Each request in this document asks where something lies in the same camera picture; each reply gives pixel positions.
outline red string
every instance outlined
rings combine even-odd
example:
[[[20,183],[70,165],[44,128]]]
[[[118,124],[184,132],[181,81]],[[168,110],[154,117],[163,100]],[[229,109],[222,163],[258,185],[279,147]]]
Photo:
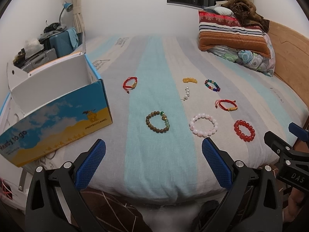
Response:
[[[135,80],[135,83],[132,86],[127,86],[127,82]],[[137,77],[129,77],[126,81],[124,81],[122,88],[126,90],[127,93],[130,93],[129,89],[134,89],[137,85]]]
[[[225,108],[223,105],[221,105],[222,102],[230,103],[230,104],[234,105],[237,108],[237,105],[235,104],[236,100],[231,101],[231,100],[227,100],[227,99],[225,99],[225,100],[217,100],[216,103],[215,103],[215,107],[218,108],[218,105],[219,105],[221,109],[223,109],[225,111],[229,111],[229,108]]]
[[[6,196],[7,198],[12,200],[13,199],[12,191],[10,191],[10,189],[8,189],[6,183],[1,178],[0,178],[0,185],[1,185],[1,190],[2,190],[2,193],[4,194],[4,196]]]

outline suitcase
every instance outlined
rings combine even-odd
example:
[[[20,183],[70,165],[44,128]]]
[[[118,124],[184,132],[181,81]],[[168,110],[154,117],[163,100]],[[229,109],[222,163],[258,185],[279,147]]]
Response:
[[[43,44],[45,50],[54,48],[58,58],[69,55],[74,51],[67,31],[50,36],[43,41]]]
[[[30,58],[21,69],[26,72],[30,72],[55,59],[57,59],[57,55],[56,50],[53,48],[51,50],[41,52],[38,55]]]

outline das logo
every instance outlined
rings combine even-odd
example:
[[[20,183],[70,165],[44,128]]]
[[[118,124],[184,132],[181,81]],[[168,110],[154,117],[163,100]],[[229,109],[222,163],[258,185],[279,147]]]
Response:
[[[95,109],[92,110],[92,111],[84,111],[84,112],[83,112],[83,114],[86,114],[86,115],[87,115],[87,118],[89,119],[89,121],[90,121],[91,123],[98,121],[97,114],[94,113],[93,111],[95,111]]]
[[[299,183],[303,183],[305,177],[302,177],[302,178],[301,178],[300,175],[297,176],[296,173],[293,173],[292,176],[291,176],[291,179],[294,179],[294,181],[298,181]]]

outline blue striped bedsheet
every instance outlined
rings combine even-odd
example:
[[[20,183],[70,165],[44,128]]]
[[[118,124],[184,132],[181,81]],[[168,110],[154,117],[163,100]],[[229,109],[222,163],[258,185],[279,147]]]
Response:
[[[234,160],[249,167],[271,163],[278,158],[264,144],[271,130],[293,145],[296,137],[288,132],[294,122],[303,126],[309,111],[304,102],[276,77],[247,69],[198,49],[196,39],[184,37],[114,35],[87,43],[87,54],[101,74],[113,124],[62,149],[63,161],[75,159],[97,138],[106,142],[106,156],[90,186],[112,194],[146,202],[172,203],[199,198],[220,191],[201,144],[189,122],[198,113],[213,116],[219,123],[211,136],[216,145]],[[127,94],[122,88],[128,77],[138,78],[137,87]],[[184,84],[183,78],[198,83]],[[205,87],[211,79],[220,92]],[[189,86],[190,97],[181,100]],[[238,110],[215,108],[220,99],[236,100]],[[145,124],[153,111],[164,111],[171,125],[165,134],[151,131]],[[243,142],[234,131],[237,120],[252,124],[253,142]],[[152,118],[163,127],[161,118]],[[197,122],[209,130],[205,119]]]

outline blue gripper pad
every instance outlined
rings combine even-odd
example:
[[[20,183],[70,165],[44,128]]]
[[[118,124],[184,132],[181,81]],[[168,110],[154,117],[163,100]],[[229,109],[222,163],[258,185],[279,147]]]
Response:
[[[217,152],[216,148],[206,138],[202,143],[202,153],[216,176],[220,186],[230,190],[233,185],[232,172]]]
[[[303,142],[309,141],[309,133],[295,123],[289,124],[289,132],[294,134]]]
[[[99,140],[76,172],[75,187],[78,191],[87,188],[89,182],[95,174],[95,171],[103,160],[105,153],[105,142],[103,140]]]

